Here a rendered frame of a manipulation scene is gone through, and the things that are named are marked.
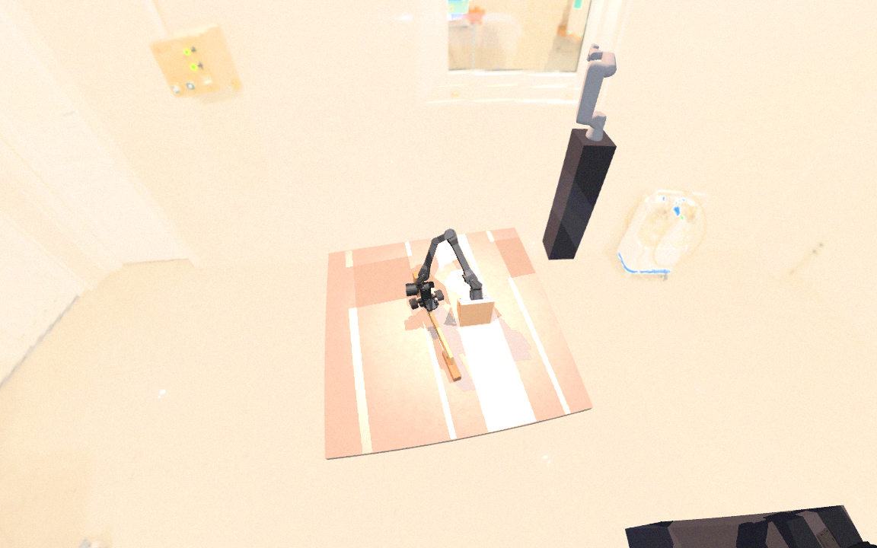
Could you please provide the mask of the long tan wooden rail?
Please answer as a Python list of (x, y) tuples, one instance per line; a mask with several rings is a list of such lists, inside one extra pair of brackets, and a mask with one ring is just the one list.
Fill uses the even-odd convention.
[(432, 310), (430, 312), (428, 312), (428, 310), (427, 310), (427, 313), (429, 315), (429, 319), (432, 321), (432, 325), (434, 325), (434, 327), (435, 327), (435, 331), (436, 331), (436, 334), (438, 334), (438, 338), (441, 340), (441, 344), (442, 344), (443, 348), (445, 348), (446, 354), (448, 354), (448, 360), (450, 361), (450, 363), (454, 364), (454, 356), (452, 355), (451, 349), (448, 346), (448, 341), (446, 341), (445, 337), (443, 336), (443, 332), (441, 331), (441, 327), (439, 327), (438, 322), (436, 322), (434, 312), (432, 312)]

